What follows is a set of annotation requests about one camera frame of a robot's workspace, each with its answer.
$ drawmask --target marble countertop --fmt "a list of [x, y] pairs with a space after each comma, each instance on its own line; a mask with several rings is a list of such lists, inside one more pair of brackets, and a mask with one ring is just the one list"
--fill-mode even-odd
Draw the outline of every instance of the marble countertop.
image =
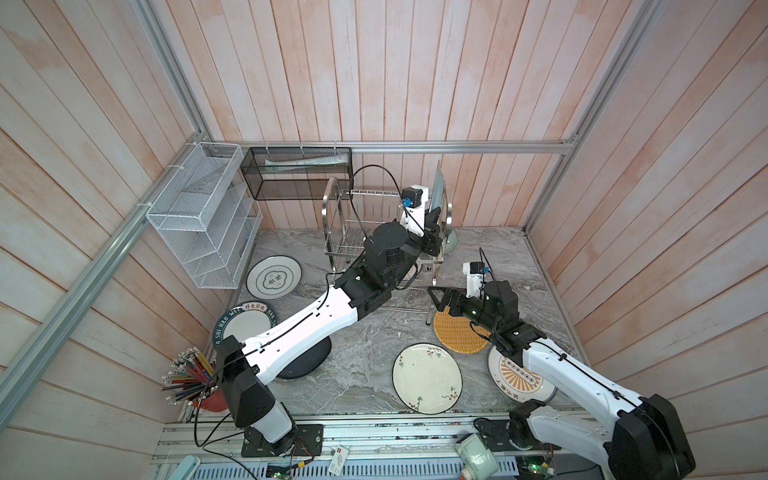
[[[522, 232], [511, 227], [458, 228], [457, 247], [449, 253], [439, 271], [440, 286], [465, 286], [462, 264], [478, 260], [482, 245], [500, 280], [509, 280], [519, 297], [521, 318], [546, 332], [566, 351], [578, 356], [553, 296], [538, 272]], [[301, 310], [325, 291], [328, 258], [323, 254], [320, 230], [279, 230], [258, 233], [250, 267], [273, 255], [287, 255], [302, 267], [296, 290], [280, 300], [267, 301], [278, 320]], [[394, 292], [387, 305], [412, 305], [420, 301], [414, 293]], [[254, 298], [245, 286], [238, 303]], [[361, 321], [331, 335], [333, 349], [326, 361], [301, 379], [270, 383], [278, 400], [294, 415], [310, 413], [369, 413], [409, 411], [392, 384], [392, 365], [398, 354], [414, 343], [441, 345], [424, 313], [379, 309]], [[501, 393], [488, 374], [488, 351], [462, 355], [453, 353], [462, 371], [462, 394], [455, 409], [463, 412], [509, 410], [517, 405]], [[574, 405], [559, 392], [553, 406]]]

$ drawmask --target plate rim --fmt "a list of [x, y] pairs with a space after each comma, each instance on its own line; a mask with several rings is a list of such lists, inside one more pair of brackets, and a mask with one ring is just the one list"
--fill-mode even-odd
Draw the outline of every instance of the plate rim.
[[[219, 343], [216, 343], [216, 338], [218, 337], [219, 334], [224, 333], [224, 330], [227, 328], [227, 325], [229, 325], [232, 319], [234, 319], [236, 316], [246, 311], [246, 310], [240, 309], [240, 311], [238, 312], [233, 312], [232, 310], [235, 310], [236, 308], [240, 308], [246, 303], [261, 303], [262, 305], [264, 305], [266, 307], [266, 312], [263, 312], [263, 313], [266, 314], [267, 318], [270, 319], [270, 325], [271, 325], [270, 328], [274, 328], [275, 326], [277, 326], [278, 324], [277, 313], [275, 312], [274, 308], [272, 308], [268, 303], [265, 303], [262, 300], [246, 300], [245, 302], [241, 302], [235, 306], [232, 306], [222, 316], [220, 316], [218, 320], [216, 320], [216, 323], [214, 324], [214, 329], [210, 333], [210, 342], [214, 345], [214, 347], [224, 340], [224, 338], [222, 338], [219, 340]], [[229, 316], [229, 318], [227, 319], [227, 322], [224, 324], [223, 328], [219, 329], [219, 322], [224, 320], [224, 317], [226, 316]]]
[[[523, 402], [519, 402], [518, 400], [515, 400], [511, 396], [507, 395], [507, 392], [502, 390], [502, 388], [498, 386], [498, 383], [496, 383], [496, 381], [493, 379], [493, 375], [491, 375], [490, 359], [491, 359], [491, 354], [493, 353], [494, 350], [496, 350], [496, 352], [499, 355], [502, 355], [502, 353], [499, 352], [498, 349], [496, 348], [496, 345], [492, 345], [491, 348], [488, 349], [488, 355], [485, 357], [485, 364], [488, 365], [488, 376], [491, 377], [491, 382], [494, 384], [494, 386], [496, 387], [496, 389], [498, 389], [499, 392], [504, 394], [505, 397], [507, 397], [508, 399], [510, 399], [511, 401], [513, 401], [515, 403], [519, 403], [519, 404], [522, 405]], [[551, 383], [552, 384], [552, 394], [546, 400], [539, 400], [539, 402], [544, 402], [544, 403], [550, 402], [554, 398], [554, 396], [558, 394], [558, 390], [559, 390], [558, 387], [554, 383], [552, 383], [549, 380], [547, 380], [546, 378], [544, 378], [543, 376], [538, 375], [537, 373], [535, 375], [541, 377], [542, 381], [545, 381], [547, 383]]]
[[[258, 296], [254, 295], [254, 294], [253, 294], [253, 292], [251, 292], [251, 291], [250, 291], [250, 287], [248, 286], [248, 277], [250, 277], [250, 274], [251, 274], [251, 272], [253, 272], [253, 269], [255, 269], [257, 266], [259, 266], [259, 264], [260, 264], [260, 263], [262, 263], [262, 262], [265, 262], [265, 261], [269, 260], [270, 258], [277, 258], [277, 257], [285, 257], [285, 258], [290, 258], [291, 260], [293, 260], [294, 262], [296, 262], [296, 265], [298, 265], [298, 266], [299, 266], [299, 281], [298, 281], [298, 282], [296, 282], [296, 285], [295, 285], [295, 286], [294, 286], [294, 287], [293, 287], [293, 288], [292, 288], [290, 291], [288, 291], [288, 292], [285, 292], [285, 293], [284, 293], [282, 296], [278, 296], [278, 297], [276, 297], [276, 298], [261, 299], [261, 298], [259, 298]], [[253, 298], [255, 298], [255, 299], [257, 299], [257, 300], [280, 300], [281, 298], [285, 298], [286, 296], [289, 296], [291, 293], [293, 293], [293, 291], [294, 291], [296, 288], [298, 288], [298, 287], [299, 287], [299, 285], [301, 284], [301, 278], [302, 278], [303, 274], [304, 274], [304, 270], [301, 268], [301, 263], [299, 263], [299, 261], [298, 261], [298, 260], [296, 260], [295, 258], [293, 258], [293, 257], [291, 257], [291, 256], [289, 256], [289, 255], [270, 255], [269, 257], [263, 258], [263, 259], [259, 260], [258, 262], [256, 262], [256, 265], [252, 266], [252, 267], [251, 267], [251, 268], [248, 270], [248, 274], [245, 276], [245, 290], [248, 290], [248, 293], [249, 293], [249, 294], [250, 294], [250, 295], [251, 295]]]
[[[451, 357], [453, 362], [456, 364], [456, 368], [458, 369], [458, 377], [462, 381], [462, 387], [458, 391], [458, 397], [456, 397], [456, 400], [451, 404], [451, 406], [449, 406], [447, 409], [443, 410], [442, 412], [424, 413], [424, 412], [420, 412], [419, 410], [412, 409], [411, 407], [408, 406], [408, 403], [405, 400], [402, 399], [402, 397], [400, 396], [400, 392], [398, 392], [397, 391], [397, 387], [395, 387], [395, 365], [397, 365], [398, 357], [400, 357], [402, 355], [402, 353], [405, 352], [407, 349], [412, 348], [412, 347], [417, 346], [417, 345], [429, 345], [429, 346], [435, 346], [435, 347], [439, 348], [440, 350], [445, 352], [449, 357]], [[397, 398], [400, 400], [400, 403], [402, 403], [404, 406], [406, 406], [406, 408], [409, 411], [416, 412], [416, 413], [418, 413], [420, 415], [440, 415], [441, 413], [445, 413], [445, 412], [449, 411], [451, 409], [451, 407], [455, 406], [458, 403], [458, 401], [462, 398], [462, 393], [464, 393], [464, 376], [462, 375], [462, 368], [460, 366], [458, 366], [458, 362], [456, 362], [456, 359], [453, 358], [453, 355], [451, 355], [448, 352], [448, 350], [442, 348], [440, 345], [435, 345], [434, 343], [418, 342], [418, 343], [413, 343], [412, 345], [408, 345], [406, 348], [400, 350], [400, 353], [395, 355], [395, 360], [392, 362], [392, 387], [395, 389], [395, 394], [397, 395]]]

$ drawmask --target yellow woven mat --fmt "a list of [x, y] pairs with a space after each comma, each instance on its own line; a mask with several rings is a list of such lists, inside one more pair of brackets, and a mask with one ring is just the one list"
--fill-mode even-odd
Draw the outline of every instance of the yellow woven mat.
[[[480, 338], [477, 333], [472, 331], [468, 318], [450, 316], [449, 310], [446, 307], [445, 311], [437, 312], [432, 321], [432, 328], [435, 329], [438, 340], [447, 349], [457, 353], [477, 353], [484, 349], [488, 340]], [[480, 326], [476, 326], [475, 330], [481, 335], [489, 336], [491, 334]]]

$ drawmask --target wood panel wall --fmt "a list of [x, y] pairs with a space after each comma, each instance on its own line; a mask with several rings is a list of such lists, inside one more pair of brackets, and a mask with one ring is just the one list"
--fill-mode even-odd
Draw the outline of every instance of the wood panel wall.
[[767, 26], [670, 2], [531, 234], [595, 368], [671, 399], [707, 478], [768, 475]]
[[[636, 15], [631, 0], [154, 0], [218, 140], [569, 137]], [[366, 155], [402, 185], [437, 162], [454, 225], [522, 225], [558, 156]], [[390, 188], [382, 171], [364, 187]], [[264, 227], [318, 228], [311, 201]]]
[[[2, 370], [193, 131], [128, 2], [0, 2]], [[0, 476], [141, 477], [179, 413], [160, 377], [220, 304], [147, 232], [0, 435]]]

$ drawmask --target teal plastic object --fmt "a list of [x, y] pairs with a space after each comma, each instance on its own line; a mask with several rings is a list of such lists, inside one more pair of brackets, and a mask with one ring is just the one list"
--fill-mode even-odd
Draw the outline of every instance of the teal plastic object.
[[197, 467], [200, 466], [200, 459], [194, 455], [187, 455], [170, 474], [168, 480], [189, 480], [194, 475]]
[[462, 480], [486, 480], [498, 471], [496, 457], [476, 433], [457, 443], [456, 450], [464, 461]]

